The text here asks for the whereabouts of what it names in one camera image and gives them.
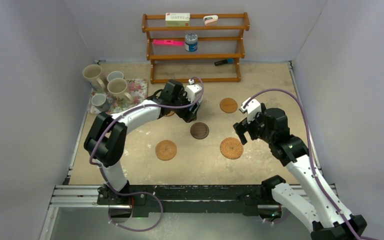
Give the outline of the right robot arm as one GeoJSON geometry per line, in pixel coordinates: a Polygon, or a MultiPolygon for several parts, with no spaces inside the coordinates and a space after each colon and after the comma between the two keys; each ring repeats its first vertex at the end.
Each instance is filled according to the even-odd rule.
{"type": "Polygon", "coordinates": [[[304,141],[291,134],[286,113],[280,108],[266,108],[255,99],[244,102],[239,110],[246,114],[234,124],[236,134],[245,145],[248,133],[252,140],[263,140],[272,155],[298,180],[306,198],[295,193],[276,175],[261,183],[260,196],[268,204],[280,203],[299,219],[313,240],[355,240],[362,237],[367,222],[354,215],[323,178],[304,141]]]}

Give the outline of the dark brown wooden coaster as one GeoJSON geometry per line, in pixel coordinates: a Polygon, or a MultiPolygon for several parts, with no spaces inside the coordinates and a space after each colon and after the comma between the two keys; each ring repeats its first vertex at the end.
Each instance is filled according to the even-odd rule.
{"type": "Polygon", "coordinates": [[[196,122],[190,127],[190,134],[198,140],[205,139],[209,133],[209,127],[203,122],[196,122]]]}

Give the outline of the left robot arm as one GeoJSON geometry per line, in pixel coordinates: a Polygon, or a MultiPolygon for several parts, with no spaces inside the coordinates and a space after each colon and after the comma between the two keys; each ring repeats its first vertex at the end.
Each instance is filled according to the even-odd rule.
{"type": "Polygon", "coordinates": [[[186,123],[195,121],[203,95],[204,84],[199,77],[192,77],[187,85],[170,79],[138,105],[113,115],[102,112],[95,117],[83,147],[89,153],[89,163],[99,169],[105,186],[110,189],[112,201],[122,205],[131,195],[120,163],[127,135],[171,112],[186,123]]]}

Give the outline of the woven rattan coaster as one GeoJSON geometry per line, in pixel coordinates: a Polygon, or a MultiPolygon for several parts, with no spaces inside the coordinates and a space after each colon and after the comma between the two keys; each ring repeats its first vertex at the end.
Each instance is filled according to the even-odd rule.
{"type": "Polygon", "coordinates": [[[169,161],[177,154],[177,146],[171,140],[162,140],[155,147],[155,154],[159,160],[169,161]]]}
{"type": "Polygon", "coordinates": [[[240,140],[234,137],[227,137],[220,143],[221,154],[231,160],[238,159],[244,152],[244,147],[240,140]]]}

